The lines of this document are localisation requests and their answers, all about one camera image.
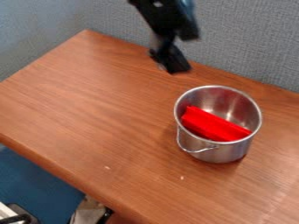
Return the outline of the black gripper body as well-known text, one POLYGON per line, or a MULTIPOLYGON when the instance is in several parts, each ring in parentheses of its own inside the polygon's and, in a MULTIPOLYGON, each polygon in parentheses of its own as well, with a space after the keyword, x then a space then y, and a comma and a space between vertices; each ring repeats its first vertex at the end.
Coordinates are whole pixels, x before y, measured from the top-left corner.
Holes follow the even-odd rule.
POLYGON ((183 41, 200 38, 193 0, 127 0, 135 6, 152 31, 177 35, 183 41))

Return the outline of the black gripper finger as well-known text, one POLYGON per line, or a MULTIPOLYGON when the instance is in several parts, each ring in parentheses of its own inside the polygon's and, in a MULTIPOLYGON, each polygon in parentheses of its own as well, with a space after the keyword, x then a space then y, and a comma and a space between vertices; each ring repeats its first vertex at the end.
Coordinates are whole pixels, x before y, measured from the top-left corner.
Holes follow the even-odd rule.
POLYGON ((156 62, 157 66, 167 72, 173 71, 173 62, 169 54, 169 50, 173 45, 173 34, 159 35, 152 32, 149 37, 149 49, 148 55, 156 62))
POLYGON ((176 45, 172 45, 168 49, 165 68, 169 74, 184 73, 192 69, 189 62, 176 45))

